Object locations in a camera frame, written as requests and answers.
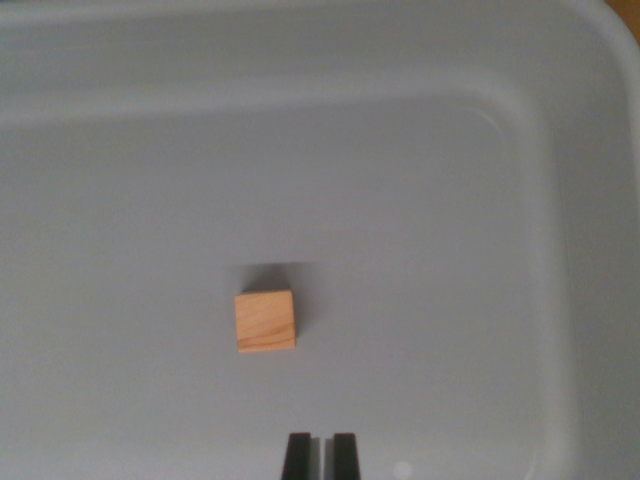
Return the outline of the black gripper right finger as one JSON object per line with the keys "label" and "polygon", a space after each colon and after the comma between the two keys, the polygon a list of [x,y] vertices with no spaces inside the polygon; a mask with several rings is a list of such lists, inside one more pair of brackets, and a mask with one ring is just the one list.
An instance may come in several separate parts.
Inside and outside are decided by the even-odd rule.
{"label": "black gripper right finger", "polygon": [[335,433],[325,442],[324,478],[360,480],[357,439],[354,433]]}

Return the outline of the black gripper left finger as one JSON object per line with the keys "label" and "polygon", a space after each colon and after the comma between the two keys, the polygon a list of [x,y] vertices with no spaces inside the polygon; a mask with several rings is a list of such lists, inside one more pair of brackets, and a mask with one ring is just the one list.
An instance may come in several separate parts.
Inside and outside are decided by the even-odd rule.
{"label": "black gripper left finger", "polygon": [[320,474],[320,439],[309,432],[291,433],[280,479],[318,480]]}

